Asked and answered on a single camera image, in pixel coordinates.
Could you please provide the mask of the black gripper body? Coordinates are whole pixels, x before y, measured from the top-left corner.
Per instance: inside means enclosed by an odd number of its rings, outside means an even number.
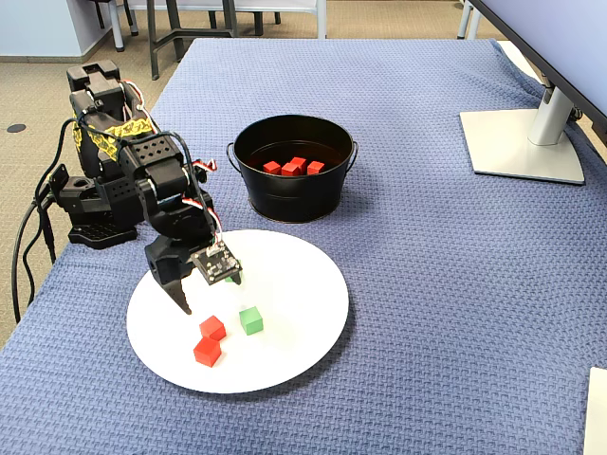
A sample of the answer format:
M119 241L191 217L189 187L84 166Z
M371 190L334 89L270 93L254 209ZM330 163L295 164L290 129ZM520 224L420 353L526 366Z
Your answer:
M191 275L194 268L191 255L199 244L159 235L145 250L147 262L156 282L166 285Z

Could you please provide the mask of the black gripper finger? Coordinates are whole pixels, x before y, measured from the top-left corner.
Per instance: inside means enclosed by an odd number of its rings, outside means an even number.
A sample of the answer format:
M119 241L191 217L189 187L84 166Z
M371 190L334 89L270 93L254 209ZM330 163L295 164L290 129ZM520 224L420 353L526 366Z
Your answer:
M165 293L173 302L186 314L190 315L192 310L187 303L185 293L182 288L181 280L174 280L161 285Z

